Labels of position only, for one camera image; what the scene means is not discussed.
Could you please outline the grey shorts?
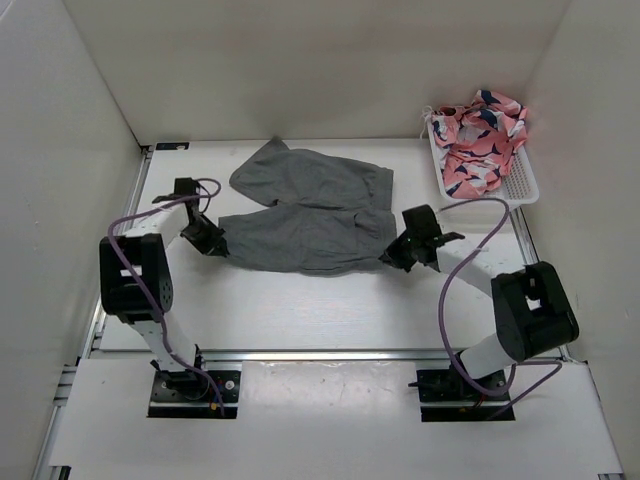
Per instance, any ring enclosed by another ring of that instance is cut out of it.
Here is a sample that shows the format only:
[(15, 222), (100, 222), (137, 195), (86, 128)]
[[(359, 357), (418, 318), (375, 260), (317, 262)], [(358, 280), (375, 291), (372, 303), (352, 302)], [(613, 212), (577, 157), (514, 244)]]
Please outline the grey shorts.
[(273, 138), (229, 185), (263, 207), (219, 220), (228, 259), (242, 268), (321, 276), (376, 271), (397, 237), (394, 172), (385, 167), (291, 149)]

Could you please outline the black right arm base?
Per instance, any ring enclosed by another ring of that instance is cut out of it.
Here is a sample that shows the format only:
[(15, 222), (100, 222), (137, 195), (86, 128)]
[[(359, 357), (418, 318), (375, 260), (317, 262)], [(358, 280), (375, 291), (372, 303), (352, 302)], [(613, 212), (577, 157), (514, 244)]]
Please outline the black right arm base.
[(491, 397), (466, 383), (453, 368), (421, 369), (408, 384), (415, 389), (423, 423), (510, 422), (515, 420), (508, 392)]

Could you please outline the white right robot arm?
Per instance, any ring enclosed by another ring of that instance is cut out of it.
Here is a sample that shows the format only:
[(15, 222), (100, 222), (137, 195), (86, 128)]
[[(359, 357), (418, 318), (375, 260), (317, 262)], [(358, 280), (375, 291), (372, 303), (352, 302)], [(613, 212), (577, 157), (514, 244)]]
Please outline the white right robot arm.
[[(467, 255), (445, 247), (464, 236), (443, 232), (432, 207), (422, 205), (402, 213), (405, 230), (380, 257), (383, 263), (405, 272), (420, 263), (447, 276), (437, 303), (438, 327), (450, 359), (450, 390), (464, 400), (478, 393), (505, 394), (518, 365), (579, 337), (576, 316), (552, 264), (539, 261), (513, 273), (500, 273), (480, 257), (509, 217), (506, 201), (499, 203), (504, 207), (500, 221)], [(446, 297), (456, 278), (492, 300), (495, 323), (493, 334), (458, 353), (445, 323)]]

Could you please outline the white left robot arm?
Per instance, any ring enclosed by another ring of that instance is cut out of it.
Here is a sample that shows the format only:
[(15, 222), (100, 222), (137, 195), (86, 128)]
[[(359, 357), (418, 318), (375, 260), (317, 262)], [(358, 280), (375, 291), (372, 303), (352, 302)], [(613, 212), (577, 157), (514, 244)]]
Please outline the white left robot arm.
[(99, 245), (104, 310), (145, 338), (160, 378), (188, 400), (202, 398), (217, 382), (203, 369), (197, 344), (169, 317), (173, 282), (166, 249), (174, 239), (243, 269), (329, 276), (378, 269), (396, 234), (388, 168), (353, 174), (345, 186), (326, 180), (316, 198), (278, 201), (217, 222), (200, 206), (215, 196), (209, 182), (177, 178), (152, 209), (130, 216), (134, 225), (125, 233), (116, 234), (120, 223), (113, 221)]

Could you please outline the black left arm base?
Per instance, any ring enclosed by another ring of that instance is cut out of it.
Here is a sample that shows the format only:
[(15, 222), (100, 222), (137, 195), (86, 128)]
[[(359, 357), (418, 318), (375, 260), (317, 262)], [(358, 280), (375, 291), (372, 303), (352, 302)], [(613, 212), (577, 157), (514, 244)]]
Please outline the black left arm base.
[(208, 370), (220, 395), (211, 384), (191, 371), (161, 371), (156, 360), (147, 409), (148, 418), (234, 420), (238, 415), (241, 371)]

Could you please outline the pink patterned shorts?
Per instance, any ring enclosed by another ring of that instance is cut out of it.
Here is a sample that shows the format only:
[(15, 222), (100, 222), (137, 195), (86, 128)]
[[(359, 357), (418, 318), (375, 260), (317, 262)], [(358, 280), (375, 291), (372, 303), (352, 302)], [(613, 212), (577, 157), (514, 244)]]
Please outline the pink patterned shorts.
[(528, 109), (480, 89), (468, 105), (441, 106), (426, 114), (445, 194), (479, 198), (511, 174), (515, 155), (528, 139)]

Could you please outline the black label sticker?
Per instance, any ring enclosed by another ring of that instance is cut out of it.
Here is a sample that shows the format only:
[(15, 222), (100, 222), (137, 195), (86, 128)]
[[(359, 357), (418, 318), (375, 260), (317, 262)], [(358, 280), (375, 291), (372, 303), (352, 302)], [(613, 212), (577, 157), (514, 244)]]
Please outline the black label sticker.
[(156, 151), (181, 151), (188, 150), (189, 142), (159, 142), (155, 145)]

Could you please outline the white plastic basket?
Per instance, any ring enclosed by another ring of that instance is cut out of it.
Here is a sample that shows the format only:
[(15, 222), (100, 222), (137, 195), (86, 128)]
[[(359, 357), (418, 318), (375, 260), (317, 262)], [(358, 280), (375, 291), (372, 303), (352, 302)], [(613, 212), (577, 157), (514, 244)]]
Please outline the white plastic basket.
[[(440, 150), (435, 143), (434, 134), (431, 130), (428, 131), (428, 138), (440, 194), (448, 204), (458, 202), (458, 199), (451, 197), (446, 192), (440, 168)], [(539, 188), (524, 147), (516, 150), (510, 174), (502, 180), (497, 189), (487, 192), (483, 195), (483, 198), (502, 199), (509, 205), (510, 210), (522, 205), (534, 204), (538, 201)]]

